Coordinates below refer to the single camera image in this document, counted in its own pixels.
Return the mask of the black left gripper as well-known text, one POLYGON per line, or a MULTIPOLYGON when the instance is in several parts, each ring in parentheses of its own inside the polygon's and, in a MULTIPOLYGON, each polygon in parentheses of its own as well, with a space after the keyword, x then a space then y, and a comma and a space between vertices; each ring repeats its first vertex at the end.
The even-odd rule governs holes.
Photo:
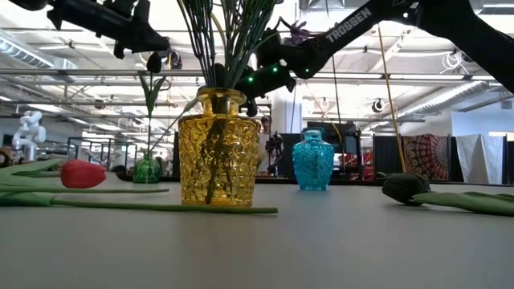
POLYGON ((125 49, 132 53, 165 51, 169 44, 168 38, 159 35, 149 25, 149 0, 137 0, 134 6, 131 20, 134 39, 129 39, 130 19, 96 1, 55 0, 51 5, 47 17, 57 30, 61 30, 63 22, 70 22, 95 32, 99 37, 115 39, 113 54, 118 59, 124 58, 125 49))

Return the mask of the small green glass vase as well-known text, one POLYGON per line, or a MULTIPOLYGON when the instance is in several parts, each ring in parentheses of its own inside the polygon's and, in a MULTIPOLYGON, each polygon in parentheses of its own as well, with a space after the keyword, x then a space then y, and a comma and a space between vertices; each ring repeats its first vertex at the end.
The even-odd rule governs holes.
POLYGON ((161 166, 151 152, 145 153, 134 165, 133 183, 158 183, 161 176, 161 166))

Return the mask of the black computer monitor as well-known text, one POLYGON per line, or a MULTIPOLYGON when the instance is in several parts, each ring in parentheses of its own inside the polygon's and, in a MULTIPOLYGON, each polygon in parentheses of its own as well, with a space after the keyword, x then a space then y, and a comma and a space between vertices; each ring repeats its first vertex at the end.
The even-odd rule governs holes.
POLYGON ((308 121, 308 128, 321 128, 322 140, 335 150, 333 177, 362 180, 364 165, 361 151, 361 131, 352 122, 330 123, 308 121))

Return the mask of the white hanging sheet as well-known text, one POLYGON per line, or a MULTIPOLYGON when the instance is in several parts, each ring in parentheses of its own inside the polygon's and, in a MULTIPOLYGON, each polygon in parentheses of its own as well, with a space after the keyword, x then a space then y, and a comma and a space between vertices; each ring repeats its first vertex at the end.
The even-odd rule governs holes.
POLYGON ((459 163, 466 183, 503 183, 504 139, 482 134, 457 136, 459 163))

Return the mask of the blue textured glass vase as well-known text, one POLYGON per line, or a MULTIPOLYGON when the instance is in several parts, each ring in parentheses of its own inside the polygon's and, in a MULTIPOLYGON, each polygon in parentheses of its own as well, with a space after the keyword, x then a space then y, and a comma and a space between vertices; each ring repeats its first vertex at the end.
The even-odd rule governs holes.
POLYGON ((292 149, 293 169, 302 190, 325 191, 332 176, 335 149, 323 140, 324 129, 304 128, 292 149))

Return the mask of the black room divider panel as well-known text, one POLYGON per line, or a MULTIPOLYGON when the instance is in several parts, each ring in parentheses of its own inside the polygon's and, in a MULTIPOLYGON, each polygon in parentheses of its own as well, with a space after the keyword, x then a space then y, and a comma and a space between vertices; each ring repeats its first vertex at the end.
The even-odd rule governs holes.
POLYGON ((402 164, 395 136, 373 137, 373 177, 382 179, 391 173, 401 173, 402 164))
POLYGON ((294 179, 294 166, 292 160, 292 150, 295 144, 301 142, 301 135, 299 133, 286 133, 282 134, 282 158, 278 164, 278 173, 281 177, 287 179, 294 179))

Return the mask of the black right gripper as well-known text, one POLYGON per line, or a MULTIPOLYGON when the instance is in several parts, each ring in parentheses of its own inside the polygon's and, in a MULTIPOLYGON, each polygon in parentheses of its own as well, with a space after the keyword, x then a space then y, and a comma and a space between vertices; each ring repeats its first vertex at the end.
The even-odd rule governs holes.
POLYGON ((272 64, 249 75, 237 75, 229 79, 229 89, 232 92, 242 92, 248 98, 246 114, 249 117, 258 113, 255 97, 262 97, 281 87, 286 87, 292 92, 295 86, 296 80, 291 77, 288 68, 279 64, 272 64))

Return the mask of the amber textured glass vase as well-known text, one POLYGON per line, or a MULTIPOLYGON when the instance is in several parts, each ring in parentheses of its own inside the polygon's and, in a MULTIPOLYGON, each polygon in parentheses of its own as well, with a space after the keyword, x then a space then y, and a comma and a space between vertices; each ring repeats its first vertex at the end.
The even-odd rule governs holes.
POLYGON ((203 113, 178 121, 182 204, 252 206, 261 126, 239 115, 246 96, 202 88, 197 100, 203 113))

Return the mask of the person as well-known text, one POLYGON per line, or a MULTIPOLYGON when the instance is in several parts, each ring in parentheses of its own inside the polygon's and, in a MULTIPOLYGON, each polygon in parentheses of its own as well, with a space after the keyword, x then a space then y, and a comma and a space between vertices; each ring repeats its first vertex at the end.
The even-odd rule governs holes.
POLYGON ((272 171, 268 170, 268 167, 272 165, 275 162, 276 159, 276 151, 272 151, 269 153, 266 150, 266 143, 269 141, 270 138, 270 126, 271 121, 270 118, 267 116, 262 116, 260 120, 262 131, 260 133, 259 137, 259 167, 258 167, 258 175, 260 176, 275 176, 276 175, 276 169, 273 169, 272 171))

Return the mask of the mandala pattern tapestry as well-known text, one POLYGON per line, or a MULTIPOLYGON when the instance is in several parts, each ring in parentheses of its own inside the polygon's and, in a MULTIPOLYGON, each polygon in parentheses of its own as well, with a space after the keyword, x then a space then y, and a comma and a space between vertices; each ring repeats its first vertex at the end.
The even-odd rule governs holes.
POLYGON ((408 173, 427 180, 449 179, 448 137, 433 134, 404 136, 403 157, 408 173))

